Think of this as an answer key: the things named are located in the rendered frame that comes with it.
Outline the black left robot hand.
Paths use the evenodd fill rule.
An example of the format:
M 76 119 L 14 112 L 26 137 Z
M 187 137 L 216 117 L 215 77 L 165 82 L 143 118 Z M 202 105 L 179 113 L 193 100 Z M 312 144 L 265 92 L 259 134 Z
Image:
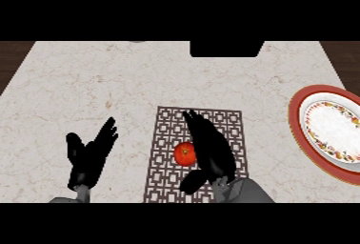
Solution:
M 103 172 L 104 160 L 117 138 L 115 119 L 109 117 L 95 138 L 84 144 L 79 136 L 66 134 L 67 159 L 72 163 L 67 188 L 73 191 L 79 185 L 91 189 Z

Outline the red tomato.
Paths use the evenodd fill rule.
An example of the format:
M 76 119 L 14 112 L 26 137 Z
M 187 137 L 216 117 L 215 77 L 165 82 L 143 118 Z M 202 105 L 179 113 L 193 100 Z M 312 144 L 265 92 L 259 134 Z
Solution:
M 191 142 L 181 142 L 174 148 L 174 161 L 179 166 L 191 166 L 196 161 L 194 145 Z

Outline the red rimmed floral plate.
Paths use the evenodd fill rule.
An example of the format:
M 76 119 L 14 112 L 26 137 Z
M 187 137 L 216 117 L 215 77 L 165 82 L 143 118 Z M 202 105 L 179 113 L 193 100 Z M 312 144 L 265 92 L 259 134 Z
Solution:
M 287 124 L 318 168 L 360 186 L 360 97 L 330 85 L 302 88 L 289 100 Z

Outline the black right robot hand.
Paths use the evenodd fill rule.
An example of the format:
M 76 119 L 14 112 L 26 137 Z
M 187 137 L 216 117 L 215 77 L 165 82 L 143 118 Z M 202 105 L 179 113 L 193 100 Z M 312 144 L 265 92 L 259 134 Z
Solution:
M 193 194 L 205 183 L 218 178 L 234 180 L 236 162 L 224 135 L 213 124 L 194 111 L 182 112 L 194 145 L 197 170 L 191 170 L 179 183 L 179 191 Z

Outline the black appliance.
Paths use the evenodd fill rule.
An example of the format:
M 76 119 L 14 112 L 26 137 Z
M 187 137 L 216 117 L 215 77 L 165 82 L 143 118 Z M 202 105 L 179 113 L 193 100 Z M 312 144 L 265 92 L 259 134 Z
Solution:
M 191 41 L 191 57 L 256 57 L 262 41 Z

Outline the brown patterned placemat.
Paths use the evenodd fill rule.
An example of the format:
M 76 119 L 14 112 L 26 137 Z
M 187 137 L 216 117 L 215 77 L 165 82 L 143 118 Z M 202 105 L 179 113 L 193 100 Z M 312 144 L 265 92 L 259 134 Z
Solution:
M 153 140 L 148 156 L 147 175 L 143 192 L 144 203 L 213 203 L 209 183 L 187 195 L 179 191 L 179 183 L 197 165 L 182 167 L 174 160 L 174 148 L 178 143 L 190 142 L 191 136 L 181 112 L 190 108 L 157 107 Z M 236 178 L 249 176 L 241 112 L 233 110 L 194 109 L 224 135 L 236 162 Z

